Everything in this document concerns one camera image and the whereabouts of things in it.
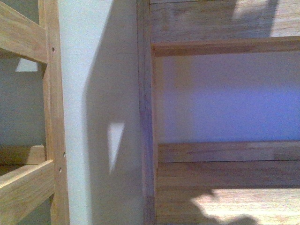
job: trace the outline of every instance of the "wooden plank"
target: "wooden plank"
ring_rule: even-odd
[[[300,1],[152,4],[153,43],[300,36]]]
[[[300,51],[300,36],[152,44],[155,56]]]
[[[300,222],[300,189],[214,189],[159,193],[160,223],[268,224]],[[167,200],[176,196],[176,201]]]
[[[43,68],[47,158],[54,163],[55,193],[51,198],[51,224],[69,225],[67,162],[60,60],[57,0],[39,0],[39,20],[45,27],[48,65]]]
[[[0,147],[0,165],[38,165],[44,161],[43,145]]]
[[[137,1],[139,102],[142,149],[144,225],[155,225],[155,143],[153,136],[152,63],[149,0]]]
[[[17,224],[54,193],[53,170],[49,160],[0,177],[0,224]]]
[[[174,2],[190,2],[190,1],[215,1],[215,0],[150,0],[150,4],[174,3]]]
[[[159,144],[160,163],[300,160],[300,141]]]
[[[47,63],[45,30],[0,1],[0,52]]]
[[[161,163],[158,223],[298,224],[300,161]]]
[[[299,171],[300,161],[160,163],[157,188],[291,188]]]

